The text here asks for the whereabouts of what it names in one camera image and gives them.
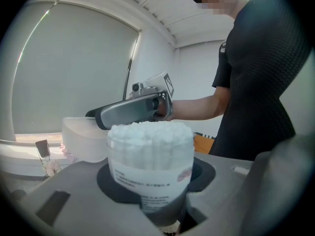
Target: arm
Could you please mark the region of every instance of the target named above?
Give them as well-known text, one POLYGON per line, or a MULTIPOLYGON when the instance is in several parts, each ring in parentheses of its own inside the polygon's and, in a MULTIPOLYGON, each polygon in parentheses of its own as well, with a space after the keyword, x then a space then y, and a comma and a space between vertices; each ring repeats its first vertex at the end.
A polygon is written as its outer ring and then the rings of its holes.
POLYGON ((217 87, 213 95, 197 100, 173 101, 170 119, 206 120, 224 114, 230 100, 230 89, 217 87))

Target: black shirt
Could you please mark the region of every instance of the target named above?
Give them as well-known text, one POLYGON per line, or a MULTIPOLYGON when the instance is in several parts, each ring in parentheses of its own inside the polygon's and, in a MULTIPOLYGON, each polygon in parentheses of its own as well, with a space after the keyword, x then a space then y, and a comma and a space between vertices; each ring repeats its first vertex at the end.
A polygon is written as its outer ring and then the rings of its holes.
POLYGON ((250 0, 219 50, 213 87, 231 98, 210 154, 254 160, 294 136, 279 97, 305 63, 311 46, 285 0, 250 0))

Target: product label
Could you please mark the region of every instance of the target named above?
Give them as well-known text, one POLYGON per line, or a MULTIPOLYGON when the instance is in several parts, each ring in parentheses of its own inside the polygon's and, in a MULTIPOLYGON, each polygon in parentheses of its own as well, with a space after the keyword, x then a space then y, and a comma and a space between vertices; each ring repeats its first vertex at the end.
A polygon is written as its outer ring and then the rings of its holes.
POLYGON ((148 171, 109 160, 115 182, 141 196, 145 213, 160 210, 176 199, 190 182, 192 163, 172 170, 148 171))

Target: sleeve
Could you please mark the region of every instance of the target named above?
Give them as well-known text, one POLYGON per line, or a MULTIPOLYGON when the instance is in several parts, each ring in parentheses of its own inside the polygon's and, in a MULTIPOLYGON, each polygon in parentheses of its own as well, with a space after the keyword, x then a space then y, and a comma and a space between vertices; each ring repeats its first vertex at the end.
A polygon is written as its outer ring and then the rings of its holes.
POLYGON ((223 87, 230 88, 231 66, 227 61, 225 52, 226 41, 224 41, 219 49, 219 65, 215 80, 212 83, 214 88, 223 87))

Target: white wall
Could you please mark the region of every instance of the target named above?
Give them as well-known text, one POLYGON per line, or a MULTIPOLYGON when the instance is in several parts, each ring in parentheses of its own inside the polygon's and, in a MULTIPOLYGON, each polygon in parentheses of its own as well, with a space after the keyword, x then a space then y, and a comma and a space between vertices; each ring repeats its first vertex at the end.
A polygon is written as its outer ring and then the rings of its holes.
POLYGON ((131 64, 126 98, 132 92, 132 84, 143 82, 163 71, 170 73, 174 57, 173 49, 158 32, 152 28, 141 31, 131 64))
MULTIPOLYGON (((212 82, 218 68, 219 47, 222 41, 190 45, 176 49, 174 68, 170 72, 174 100, 192 100, 212 95, 212 82)), ((193 132, 216 137, 222 120, 217 117, 204 121, 182 121, 193 132)))
POLYGON ((315 50, 312 49, 301 71, 280 96, 296 134, 315 132, 315 50))

